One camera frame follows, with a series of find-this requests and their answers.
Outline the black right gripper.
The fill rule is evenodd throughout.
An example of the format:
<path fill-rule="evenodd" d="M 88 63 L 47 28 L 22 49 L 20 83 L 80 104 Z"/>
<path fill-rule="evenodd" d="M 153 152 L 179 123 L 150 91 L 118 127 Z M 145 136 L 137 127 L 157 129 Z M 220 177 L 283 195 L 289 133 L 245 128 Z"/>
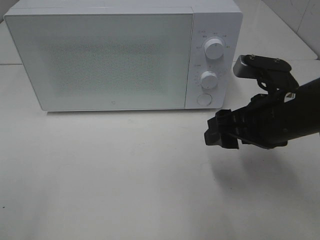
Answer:
<path fill-rule="evenodd" d="M 288 140 L 271 140 L 268 134 L 277 125 L 274 108 L 284 104 L 287 93 L 295 93 L 299 84 L 291 74 L 292 67 L 279 58 L 240 55 L 233 66 L 238 78 L 253 79 L 266 93 L 259 93 L 250 99 L 247 106 L 239 109 L 244 124 L 243 144 L 252 144 L 263 149 L 285 147 Z M 207 146 L 220 146 L 224 149 L 238 149 L 238 140 L 219 130 L 234 124 L 232 111 L 221 109 L 207 121 L 208 129 L 204 133 Z"/>

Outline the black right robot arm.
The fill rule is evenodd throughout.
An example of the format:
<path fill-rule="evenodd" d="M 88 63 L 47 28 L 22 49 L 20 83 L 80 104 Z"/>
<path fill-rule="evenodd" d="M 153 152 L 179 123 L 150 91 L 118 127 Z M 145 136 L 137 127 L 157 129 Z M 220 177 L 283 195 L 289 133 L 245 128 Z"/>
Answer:
<path fill-rule="evenodd" d="M 238 78 L 254 79 L 267 93 L 247 106 L 221 109 L 207 121 L 205 144 L 238 149 L 239 141 L 263 149 L 285 147 L 289 140 L 320 131 L 320 80 L 299 85 L 292 67 L 279 58 L 240 55 L 233 66 Z"/>

